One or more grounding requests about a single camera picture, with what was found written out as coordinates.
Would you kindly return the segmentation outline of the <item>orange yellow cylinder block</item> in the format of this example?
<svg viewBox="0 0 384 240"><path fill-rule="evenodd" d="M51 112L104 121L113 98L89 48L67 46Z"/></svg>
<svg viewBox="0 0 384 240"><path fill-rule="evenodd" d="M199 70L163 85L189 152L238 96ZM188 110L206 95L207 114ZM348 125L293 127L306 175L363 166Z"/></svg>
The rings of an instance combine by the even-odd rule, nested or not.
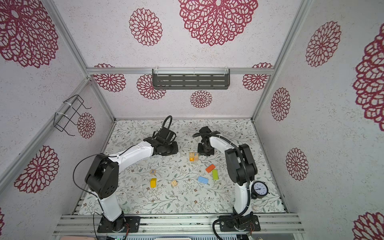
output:
<svg viewBox="0 0 384 240"><path fill-rule="evenodd" d="M190 160L190 162L195 161L195 153L189 153L189 160Z"/></svg>

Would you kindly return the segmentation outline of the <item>red wood block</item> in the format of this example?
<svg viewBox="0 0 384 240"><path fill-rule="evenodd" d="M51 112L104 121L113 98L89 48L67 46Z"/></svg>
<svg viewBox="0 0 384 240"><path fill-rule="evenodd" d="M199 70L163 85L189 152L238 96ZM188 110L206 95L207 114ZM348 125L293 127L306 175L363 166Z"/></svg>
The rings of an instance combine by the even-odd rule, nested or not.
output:
<svg viewBox="0 0 384 240"><path fill-rule="evenodd" d="M215 168L216 168L216 166L215 166L214 164L211 164L211 165L209 165L209 166L206 168L206 172L207 172L207 173L211 173Z"/></svg>

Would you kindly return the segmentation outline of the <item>green wood block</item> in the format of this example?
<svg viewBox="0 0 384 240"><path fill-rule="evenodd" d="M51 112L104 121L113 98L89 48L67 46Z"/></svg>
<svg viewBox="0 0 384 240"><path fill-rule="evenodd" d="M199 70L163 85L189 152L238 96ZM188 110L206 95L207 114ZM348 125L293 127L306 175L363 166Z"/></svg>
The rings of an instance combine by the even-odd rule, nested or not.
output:
<svg viewBox="0 0 384 240"><path fill-rule="evenodd" d="M217 181L219 179L218 170L212 170L212 177L214 181Z"/></svg>

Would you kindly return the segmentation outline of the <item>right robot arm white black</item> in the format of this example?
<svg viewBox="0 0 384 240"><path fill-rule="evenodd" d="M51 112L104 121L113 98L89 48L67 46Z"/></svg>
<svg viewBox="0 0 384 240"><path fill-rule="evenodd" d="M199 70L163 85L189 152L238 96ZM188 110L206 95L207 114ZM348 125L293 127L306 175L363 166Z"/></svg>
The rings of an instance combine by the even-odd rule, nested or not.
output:
<svg viewBox="0 0 384 240"><path fill-rule="evenodd" d="M228 175L235 184L235 203L233 213L229 216L219 216L213 222L213 231L217 235L216 225L221 232L230 231L259 231L260 222L255 213L250 210L252 199L251 187L258 173L250 147L247 144L236 145L229 139L212 132L209 127L203 127L193 138L201 137L198 153L211 156L215 151L225 155Z"/></svg>

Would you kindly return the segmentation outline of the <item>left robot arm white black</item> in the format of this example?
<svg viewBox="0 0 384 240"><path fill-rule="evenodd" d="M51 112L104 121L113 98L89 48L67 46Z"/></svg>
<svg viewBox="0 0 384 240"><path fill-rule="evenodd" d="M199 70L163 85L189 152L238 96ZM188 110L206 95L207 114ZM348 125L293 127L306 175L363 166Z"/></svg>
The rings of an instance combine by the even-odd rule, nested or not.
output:
<svg viewBox="0 0 384 240"><path fill-rule="evenodd" d="M170 127L173 117L167 116L159 131L140 143L112 155L94 154L81 160L94 158L86 176L85 183L89 190L80 190L95 196L103 211L98 229L95 233L129 232L132 228L126 220L124 211L117 200L116 190L119 174L136 162L152 156L171 156L178 153L175 141L176 133Z"/></svg>

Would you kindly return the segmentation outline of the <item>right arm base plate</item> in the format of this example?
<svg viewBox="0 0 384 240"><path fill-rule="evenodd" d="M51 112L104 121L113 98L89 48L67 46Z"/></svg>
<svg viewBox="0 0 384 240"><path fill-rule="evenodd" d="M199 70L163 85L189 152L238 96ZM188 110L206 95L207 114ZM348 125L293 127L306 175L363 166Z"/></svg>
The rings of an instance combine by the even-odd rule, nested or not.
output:
<svg viewBox="0 0 384 240"><path fill-rule="evenodd" d="M259 232L261 230L259 219L256 215L248 214L237 219L225 220L228 216L220 216L221 232Z"/></svg>

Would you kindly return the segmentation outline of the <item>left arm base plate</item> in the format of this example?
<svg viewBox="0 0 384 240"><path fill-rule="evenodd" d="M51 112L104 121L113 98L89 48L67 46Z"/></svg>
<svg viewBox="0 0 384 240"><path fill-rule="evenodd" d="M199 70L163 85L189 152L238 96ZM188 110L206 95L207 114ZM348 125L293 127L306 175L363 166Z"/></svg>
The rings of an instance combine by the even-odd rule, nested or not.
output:
<svg viewBox="0 0 384 240"><path fill-rule="evenodd" d="M102 217L97 233L137 233L141 217L118 217L114 222Z"/></svg>

